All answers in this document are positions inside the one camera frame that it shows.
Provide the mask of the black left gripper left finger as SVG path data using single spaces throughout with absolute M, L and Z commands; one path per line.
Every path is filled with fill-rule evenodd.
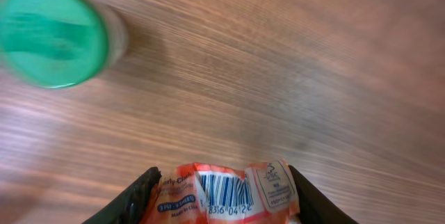
M 148 206 L 151 191 L 160 178 L 159 169 L 151 167 L 83 224 L 138 224 Z

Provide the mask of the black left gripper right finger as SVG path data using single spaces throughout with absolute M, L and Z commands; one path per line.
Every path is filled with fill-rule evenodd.
M 289 166 L 298 192 L 302 224 L 358 224 L 332 201 L 323 195 L 296 168 Z

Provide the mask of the orange tissue pack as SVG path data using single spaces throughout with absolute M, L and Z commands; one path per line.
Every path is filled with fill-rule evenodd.
M 300 213 L 287 163 L 253 163 L 245 170 L 190 163 L 152 189 L 142 223 L 291 223 Z

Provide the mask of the green lid peanut butter jar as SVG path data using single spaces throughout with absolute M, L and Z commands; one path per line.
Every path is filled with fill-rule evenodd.
M 121 17 L 94 0 L 1 0 L 1 64 L 33 85 L 79 85 L 128 44 Z

